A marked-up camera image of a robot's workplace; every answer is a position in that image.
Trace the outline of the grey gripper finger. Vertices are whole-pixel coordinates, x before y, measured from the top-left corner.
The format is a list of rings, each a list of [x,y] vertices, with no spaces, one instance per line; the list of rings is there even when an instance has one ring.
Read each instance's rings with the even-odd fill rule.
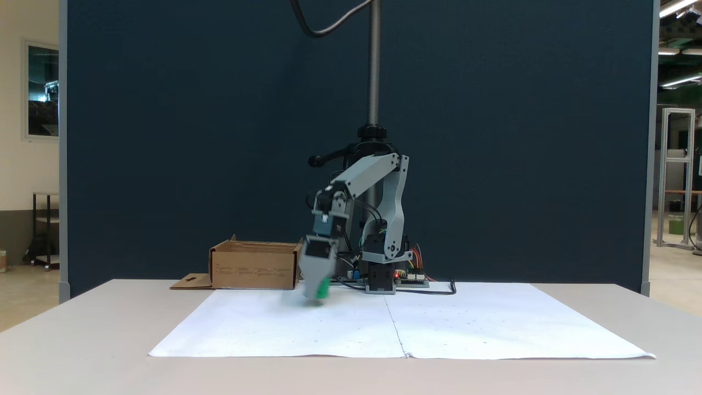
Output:
[[[303,296],[319,301],[325,298],[325,270],[319,267],[302,268]]]

